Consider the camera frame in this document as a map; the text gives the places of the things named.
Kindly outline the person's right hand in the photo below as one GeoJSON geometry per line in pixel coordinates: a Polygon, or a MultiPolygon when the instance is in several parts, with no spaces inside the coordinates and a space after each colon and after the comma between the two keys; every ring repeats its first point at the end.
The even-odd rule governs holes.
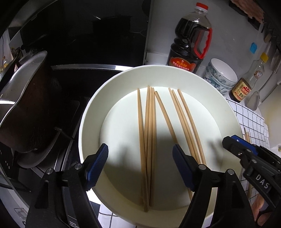
{"type": "Polygon", "coordinates": [[[266,205],[267,202],[265,199],[258,194],[251,206],[257,227],[274,227],[274,220],[270,218],[274,213],[272,211],[263,210],[266,205]]]}

